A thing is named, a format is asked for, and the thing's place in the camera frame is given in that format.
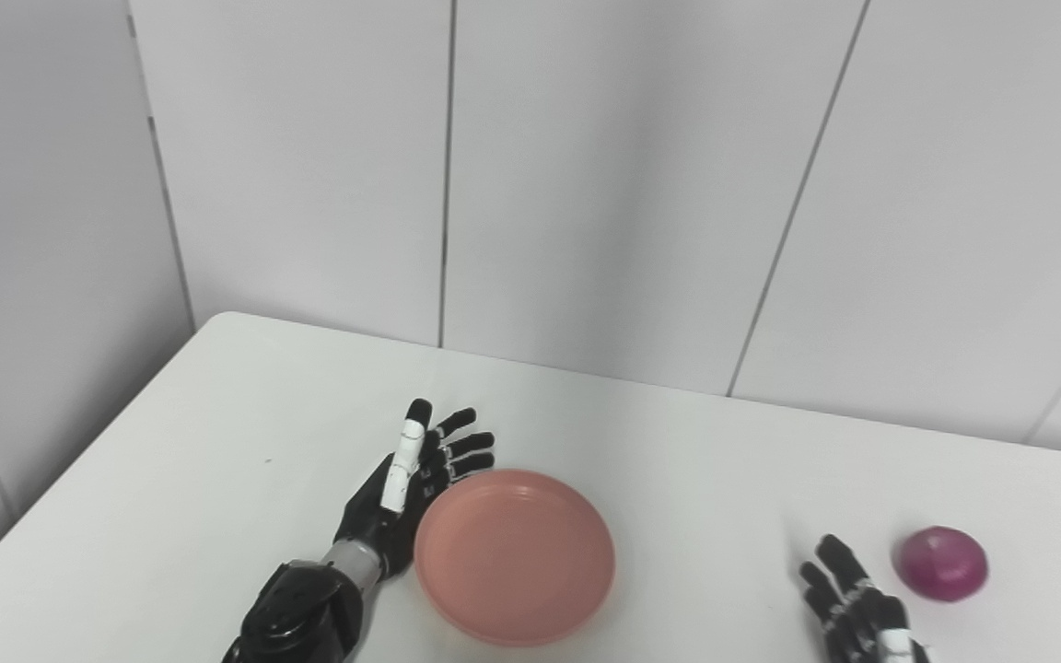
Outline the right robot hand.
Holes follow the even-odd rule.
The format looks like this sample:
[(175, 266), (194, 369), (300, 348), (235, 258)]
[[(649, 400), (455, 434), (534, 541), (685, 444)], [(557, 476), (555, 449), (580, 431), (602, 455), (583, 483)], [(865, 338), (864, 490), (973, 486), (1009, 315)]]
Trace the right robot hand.
[(801, 563), (801, 599), (816, 617), (827, 662), (934, 662), (918, 642), (904, 603), (873, 583), (854, 551), (834, 534)]

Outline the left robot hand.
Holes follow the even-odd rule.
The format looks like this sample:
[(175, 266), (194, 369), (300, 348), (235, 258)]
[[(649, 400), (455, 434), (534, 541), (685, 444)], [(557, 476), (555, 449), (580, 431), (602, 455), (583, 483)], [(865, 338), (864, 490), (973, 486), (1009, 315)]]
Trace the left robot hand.
[(323, 559), (363, 591), (408, 568), (418, 526), (435, 500), (495, 466), (492, 433), (460, 436), (462, 429), (476, 423), (476, 411), (451, 413), (437, 424), (431, 414), (425, 399), (410, 403), (396, 449), (345, 505)]

